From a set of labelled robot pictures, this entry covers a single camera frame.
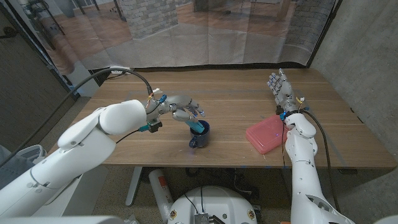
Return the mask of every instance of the pink container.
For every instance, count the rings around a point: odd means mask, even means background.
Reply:
[[[287,131],[285,126],[284,142]],[[282,144],[282,121],[278,115],[273,115],[247,128],[246,138],[261,154],[265,154]]]

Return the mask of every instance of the black cable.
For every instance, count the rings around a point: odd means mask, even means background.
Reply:
[[[106,80],[112,80],[112,79],[115,79],[115,78],[120,77],[122,75],[126,75],[126,72],[122,72],[122,74],[118,74],[118,75],[115,75],[115,76],[112,76],[112,77],[108,77],[108,78],[106,78]]]
[[[284,169],[286,168],[285,165],[285,153],[284,153],[284,134],[285,134],[285,123],[282,121],[282,158],[284,160]]]
[[[189,198],[187,197],[186,194],[184,194],[184,196],[188,199],[189,202],[191,202],[191,204],[193,205],[193,207],[195,208],[195,210],[197,211],[197,215],[199,214],[197,207],[193,204],[193,202],[191,200],[189,200]]]
[[[335,188],[333,186],[333,181],[331,179],[331,165],[330,165],[330,156],[329,156],[329,149],[328,149],[328,142],[326,140],[326,134],[323,131],[323,128],[321,127],[321,124],[318,122],[318,120],[308,111],[301,109],[300,112],[308,114],[318,125],[319,129],[321,130],[322,136],[323,136],[323,142],[325,143],[325,150],[326,150],[326,160],[328,163],[328,174],[329,174],[329,181],[330,181],[330,188],[331,188],[331,194],[333,196],[333,200],[335,201],[335,206],[336,210],[340,212],[340,206],[338,205],[337,197],[335,194]]]
[[[156,108],[159,107],[159,105],[160,105],[160,103],[158,103],[158,104],[156,105],[156,107],[155,107],[152,111],[148,112],[147,114],[151,114],[152,112],[154,112],[154,111],[156,110]]]
[[[205,209],[203,209],[203,194],[201,192],[201,188],[202,188],[202,186],[200,186],[201,212],[204,214],[205,213]]]
[[[0,167],[4,166],[12,157],[14,157],[19,151],[21,151],[25,145],[32,140],[32,138],[47,124],[47,122],[52,118],[52,116],[54,116],[54,114],[58,111],[58,109],[63,105],[63,103],[65,101],[67,101],[69,99],[69,97],[76,92],[82,85],[84,85],[86,82],[90,81],[91,79],[98,77],[104,73],[107,72],[111,72],[111,71],[122,71],[122,72],[129,72],[137,77],[139,77],[142,81],[144,81],[144,83],[147,85],[147,90],[148,90],[148,94],[150,95],[153,91],[152,91],[152,87],[150,86],[150,84],[148,83],[148,81],[142,77],[140,74],[138,74],[137,72],[134,72],[130,69],[125,69],[125,68],[106,68],[104,70],[98,71],[92,75],[90,75],[89,77],[85,78],[83,81],[81,81],[79,84],[77,84],[77,86],[75,86],[73,88],[72,91],[70,91],[61,101],[61,103],[51,112],[50,116],[48,116],[44,122],[14,151],[12,152],[9,156],[7,156],[7,158],[5,160],[3,160],[0,164]]]
[[[123,138],[119,139],[119,140],[116,142],[116,144],[119,143],[120,141],[122,141],[123,139],[127,138],[130,134],[136,133],[137,131],[138,131],[138,130],[135,130],[135,131],[132,131],[132,132],[130,132],[129,134],[125,135]]]

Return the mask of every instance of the blue mug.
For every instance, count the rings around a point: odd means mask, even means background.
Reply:
[[[192,139],[189,142],[189,147],[191,147],[192,149],[196,147],[205,147],[209,142],[210,125],[204,120],[199,120],[199,122],[203,125],[203,127],[205,127],[205,130],[203,130],[202,133],[197,133],[192,128],[190,128]]]

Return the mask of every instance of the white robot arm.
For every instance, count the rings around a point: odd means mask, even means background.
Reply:
[[[354,224],[335,210],[322,194],[314,157],[318,146],[315,127],[300,113],[293,89],[283,70],[270,76],[268,86],[275,96],[281,119],[290,129],[286,151],[292,161],[292,224]]]
[[[168,112],[177,121],[203,131],[196,111],[205,114],[189,96],[151,98],[152,106],[130,100],[98,108],[68,128],[58,140],[59,149],[0,190],[0,218],[31,216],[73,178],[103,163],[116,147],[109,134],[137,129],[155,132],[161,127],[159,116]]]

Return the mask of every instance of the table top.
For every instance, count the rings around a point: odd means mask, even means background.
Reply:
[[[152,88],[166,95],[189,95],[205,110],[211,126],[206,147],[188,146],[189,127],[160,117],[163,127],[156,133],[134,133],[118,143],[104,162],[112,165],[175,167],[283,167],[282,147],[262,155],[246,139],[246,129],[275,114],[274,96],[268,76],[277,70],[184,70],[181,72],[140,72]],[[372,132],[356,117],[333,87],[312,69],[285,69],[296,96],[304,96],[328,136],[331,166],[347,169],[391,169],[395,159]],[[134,75],[102,84],[73,123],[95,109],[125,100],[144,100],[146,86]],[[122,136],[110,136],[117,141]],[[317,167],[327,167],[322,134],[315,140]],[[289,157],[285,163],[291,166]]]

